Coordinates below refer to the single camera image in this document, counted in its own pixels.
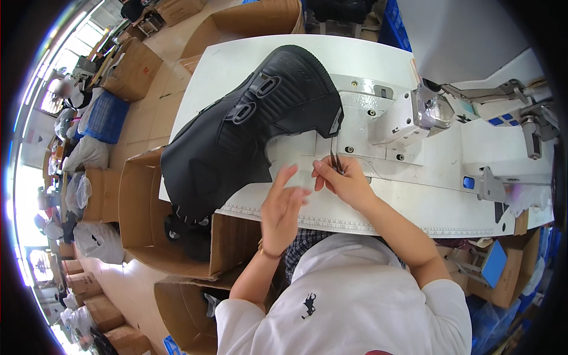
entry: left hand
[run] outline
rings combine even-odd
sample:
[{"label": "left hand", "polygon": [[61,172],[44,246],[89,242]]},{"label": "left hand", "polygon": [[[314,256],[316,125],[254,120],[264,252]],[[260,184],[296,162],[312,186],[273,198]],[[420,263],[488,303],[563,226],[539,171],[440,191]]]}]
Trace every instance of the left hand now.
[{"label": "left hand", "polygon": [[304,198],[311,194],[300,187],[284,188],[297,171],[296,164],[283,165],[260,208],[262,248],[273,256],[282,254],[296,238],[300,207],[307,204]]}]

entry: workbench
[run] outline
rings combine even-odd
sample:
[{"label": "workbench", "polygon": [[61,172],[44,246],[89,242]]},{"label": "workbench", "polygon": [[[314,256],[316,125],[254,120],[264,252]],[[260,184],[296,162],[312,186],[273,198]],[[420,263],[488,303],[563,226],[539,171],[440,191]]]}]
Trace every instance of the workbench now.
[{"label": "workbench", "polygon": [[[368,78],[393,89],[396,97],[416,88],[412,53],[383,44],[338,36],[276,35],[230,41],[208,47],[193,74],[173,124],[170,141],[198,112],[223,97],[253,72],[275,48],[296,44],[316,56],[340,89],[343,77]],[[341,93],[344,108],[349,94]],[[315,131],[298,136],[279,137],[267,146],[275,176],[284,164],[296,163],[299,172],[289,185],[313,188],[312,161],[329,154],[329,148],[343,153],[342,131],[348,127],[348,114],[338,138],[323,140]],[[479,201],[475,191],[462,186],[463,168],[461,123],[434,137],[425,139],[423,166],[400,164],[388,159],[380,166],[360,160],[373,191],[430,237],[481,237],[513,234],[515,217],[505,211],[495,221],[495,203]],[[217,213],[260,220],[260,205],[271,183],[253,183],[235,193]],[[169,201],[162,179],[160,199]],[[376,231],[358,212],[323,189],[309,197],[302,207],[299,226],[334,232],[376,235]],[[529,228],[550,222],[552,208],[531,209]]]}]

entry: hand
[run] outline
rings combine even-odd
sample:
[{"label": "hand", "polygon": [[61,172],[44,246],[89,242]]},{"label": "hand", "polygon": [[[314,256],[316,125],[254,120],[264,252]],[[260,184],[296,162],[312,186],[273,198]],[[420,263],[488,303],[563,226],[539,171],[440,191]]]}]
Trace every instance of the hand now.
[{"label": "hand", "polygon": [[296,238],[300,207],[307,204],[304,198],[311,194],[311,191],[299,187],[284,188],[297,171],[295,164],[282,166],[260,207],[262,248],[273,256],[282,254]]},{"label": "hand", "polygon": [[341,157],[341,167],[344,175],[336,172],[331,167],[331,158],[327,156],[321,161],[314,160],[314,171],[312,177],[316,178],[315,191],[319,191],[325,186],[341,200],[361,211],[372,199],[375,199],[375,192],[369,186],[367,178],[363,175],[363,170],[355,158]]}]

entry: shirt sleeve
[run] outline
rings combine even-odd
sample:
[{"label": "shirt sleeve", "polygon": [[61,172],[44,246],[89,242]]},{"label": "shirt sleeve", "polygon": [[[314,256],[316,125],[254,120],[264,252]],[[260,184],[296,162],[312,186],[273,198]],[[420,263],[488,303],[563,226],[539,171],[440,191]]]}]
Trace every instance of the shirt sleeve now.
[{"label": "shirt sleeve", "polygon": [[439,279],[422,287],[430,323],[433,354],[471,353],[471,320],[460,286]]},{"label": "shirt sleeve", "polygon": [[266,315],[255,304],[226,299],[215,309],[217,355],[250,354],[254,333]]}]

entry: white table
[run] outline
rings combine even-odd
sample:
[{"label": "white table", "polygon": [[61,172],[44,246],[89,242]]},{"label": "white table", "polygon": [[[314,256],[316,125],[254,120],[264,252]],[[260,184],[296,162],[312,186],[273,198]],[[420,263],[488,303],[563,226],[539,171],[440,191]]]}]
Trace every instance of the white table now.
[{"label": "white table", "polygon": [[[383,82],[394,89],[394,98],[414,89],[417,84],[411,67],[411,53],[364,40],[321,35],[277,35],[216,44],[208,47],[199,61],[180,104],[170,141],[201,109],[241,84],[272,50],[285,44],[296,44],[310,51],[332,79],[334,74],[339,74]],[[313,186],[314,182],[310,178],[311,163],[321,156],[316,151],[317,139],[318,135],[312,131],[294,137],[280,137],[271,144],[267,152],[273,164],[273,176],[284,162],[297,163],[300,171],[290,184]],[[430,141],[428,144],[432,149],[437,149],[437,146],[447,146],[448,142],[455,144],[459,139],[460,126],[456,125],[448,132],[424,142]],[[331,139],[329,141],[328,147],[337,144],[331,142]],[[416,169],[414,165],[408,164],[405,164],[404,169],[398,169],[402,171],[398,171],[390,169],[391,163],[385,162],[384,168],[377,169],[381,178],[373,178],[371,187],[378,196],[431,237],[512,234],[515,218],[508,210],[500,222],[495,223],[494,203],[478,201],[475,194],[463,191],[459,183],[463,171],[461,164],[455,163],[461,159],[461,151],[450,149],[442,157],[437,163],[443,166],[442,172],[437,170],[438,166]],[[217,212],[259,220],[260,205],[270,185],[254,183],[243,187]],[[160,199],[169,201],[163,180]],[[550,219],[549,215],[552,215],[550,209],[538,214],[540,217],[531,220],[541,222]],[[310,196],[310,204],[300,211],[299,225],[327,231],[376,234],[367,220],[327,189]]]}]

